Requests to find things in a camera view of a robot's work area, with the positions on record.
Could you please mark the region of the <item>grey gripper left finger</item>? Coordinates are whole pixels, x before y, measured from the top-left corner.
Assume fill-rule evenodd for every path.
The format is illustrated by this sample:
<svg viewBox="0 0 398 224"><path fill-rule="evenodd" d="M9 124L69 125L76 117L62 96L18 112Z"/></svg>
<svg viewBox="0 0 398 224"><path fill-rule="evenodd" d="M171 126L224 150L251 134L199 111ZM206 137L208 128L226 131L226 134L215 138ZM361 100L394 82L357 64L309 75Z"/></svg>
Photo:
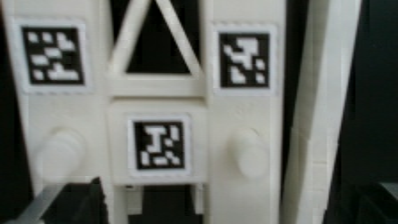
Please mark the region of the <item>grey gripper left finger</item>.
<svg viewBox="0 0 398 224"><path fill-rule="evenodd" d="M11 224L107 224L101 179L46 186Z"/></svg>

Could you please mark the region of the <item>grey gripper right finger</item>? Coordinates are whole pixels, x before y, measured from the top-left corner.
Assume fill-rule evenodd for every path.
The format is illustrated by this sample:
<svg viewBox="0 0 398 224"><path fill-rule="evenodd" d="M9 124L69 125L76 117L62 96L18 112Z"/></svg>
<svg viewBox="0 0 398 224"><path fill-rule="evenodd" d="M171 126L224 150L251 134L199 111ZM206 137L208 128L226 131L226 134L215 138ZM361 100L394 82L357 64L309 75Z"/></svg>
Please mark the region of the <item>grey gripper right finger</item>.
<svg viewBox="0 0 398 224"><path fill-rule="evenodd" d="M362 188L355 224L398 224L398 183Z"/></svg>

